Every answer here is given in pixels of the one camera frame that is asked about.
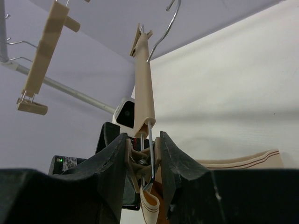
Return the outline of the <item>brown underwear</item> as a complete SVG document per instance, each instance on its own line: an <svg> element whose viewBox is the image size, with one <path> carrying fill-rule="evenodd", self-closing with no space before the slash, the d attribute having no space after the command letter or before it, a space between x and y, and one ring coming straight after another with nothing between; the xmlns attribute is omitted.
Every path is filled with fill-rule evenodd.
<svg viewBox="0 0 299 224"><path fill-rule="evenodd" d="M254 155L228 160L197 160L208 169L263 169L283 168L279 150L273 149ZM156 178L150 190L140 192L141 209L145 223L168 224L164 209L161 167L156 169Z"/></svg>

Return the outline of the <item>beige clip hanger with underwear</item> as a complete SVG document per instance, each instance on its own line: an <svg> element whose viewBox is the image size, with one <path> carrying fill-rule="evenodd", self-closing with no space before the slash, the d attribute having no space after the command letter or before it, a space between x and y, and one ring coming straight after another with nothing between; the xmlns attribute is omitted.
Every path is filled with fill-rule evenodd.
<svg viewBox="0 0 299 224"><path fill-rule="evenodd" d="M153 49L149 51L148 39L152 36L152 31L145 32L144 26L137 26L135 38L131 47L130 56L135 58L135 120L134 136L140 139L141 150L144 149L144 140L149 138L150 176L145 180L145 173L141 174L142 189L148 190L155 180L155 153L153 147L152 127L156 122L150 60L157 46L168 35L181 7L180 0L177 1L174 15L160 39L155 43Z"/></svg>

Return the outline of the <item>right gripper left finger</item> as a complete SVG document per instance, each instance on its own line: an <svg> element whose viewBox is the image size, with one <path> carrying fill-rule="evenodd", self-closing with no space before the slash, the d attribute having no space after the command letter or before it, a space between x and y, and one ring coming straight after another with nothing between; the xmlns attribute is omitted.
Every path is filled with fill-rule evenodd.
<svg viewBox="0 0 299 224"><path fill-rule="evenodd" d="M127 135L60 175L34 169L0 171L3 224L118 224Z"/></svg>

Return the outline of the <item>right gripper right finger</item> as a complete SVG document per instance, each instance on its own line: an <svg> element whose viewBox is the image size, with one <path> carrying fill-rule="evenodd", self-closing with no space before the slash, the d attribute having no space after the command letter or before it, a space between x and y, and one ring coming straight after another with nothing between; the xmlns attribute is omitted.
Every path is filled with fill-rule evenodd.
<svg viewBox="0 0 299 224"><path fill-rule="evenodd" d="M160 132L166 217L172 224L296 224L297 169L216 169Z"/></svg>

